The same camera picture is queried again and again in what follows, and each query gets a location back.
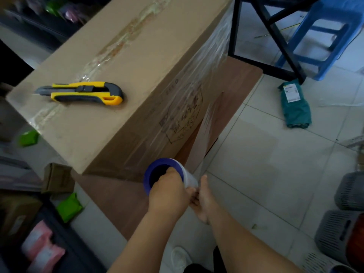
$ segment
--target person's right hand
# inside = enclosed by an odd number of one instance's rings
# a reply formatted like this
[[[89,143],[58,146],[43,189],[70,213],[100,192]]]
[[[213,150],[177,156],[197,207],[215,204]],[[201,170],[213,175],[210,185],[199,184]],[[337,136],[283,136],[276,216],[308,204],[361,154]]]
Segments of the person's right hand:
[[[201,177],[201,185],[190,201],[190,207],[203,223],[209,224],[208,210],[215,204],[215,197],[207,183],[207,175],[203,175]]]

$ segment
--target brown wooden board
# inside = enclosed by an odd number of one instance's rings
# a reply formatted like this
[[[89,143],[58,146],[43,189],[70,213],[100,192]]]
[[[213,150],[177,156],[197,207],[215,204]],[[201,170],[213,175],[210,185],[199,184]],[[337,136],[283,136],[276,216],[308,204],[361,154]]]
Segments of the brown wooden board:
[[[208,149],[261,76],[260,68],[228,57],[219,79],[224,92],[218,100],[220,101],[218,113],[214,114],[216,117],[212,125]],[[186,162],[198,129],[199,127],[175,157],[180,162]],[[129,239],[148,210],[148,197],[144,192],[143,184],[91,175],[81,176],[75,172],[72,175],[120,233]]]

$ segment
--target black pants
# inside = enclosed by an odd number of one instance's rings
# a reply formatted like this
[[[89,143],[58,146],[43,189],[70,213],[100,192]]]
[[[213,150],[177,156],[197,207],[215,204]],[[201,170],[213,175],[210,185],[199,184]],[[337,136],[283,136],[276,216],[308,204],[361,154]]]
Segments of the black pants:
[[[217,246],[214,249],[214,272],[227,273],[219,248]],[[185,268],[184,273],[211,273],[211,271],[207,270],[200,264],[190,264]]]

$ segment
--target teal package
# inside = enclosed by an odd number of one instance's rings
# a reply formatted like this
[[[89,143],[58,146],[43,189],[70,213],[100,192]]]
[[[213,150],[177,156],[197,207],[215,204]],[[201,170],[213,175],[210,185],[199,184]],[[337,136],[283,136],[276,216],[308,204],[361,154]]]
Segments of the teal package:
[[[311,110],[298,80],[283,82],[278,89],[281,91],[281,105],[287,127],[307,128],[312,123]]]

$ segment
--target white shoe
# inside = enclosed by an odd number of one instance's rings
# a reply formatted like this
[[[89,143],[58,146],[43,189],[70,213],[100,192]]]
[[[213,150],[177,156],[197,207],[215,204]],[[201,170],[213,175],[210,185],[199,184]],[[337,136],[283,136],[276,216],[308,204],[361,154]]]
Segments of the white shoe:
[[[183,273],[184,269],[192,264],[192,260],[188,253],[179,246],[172,250],[171,260],[175,273]]]

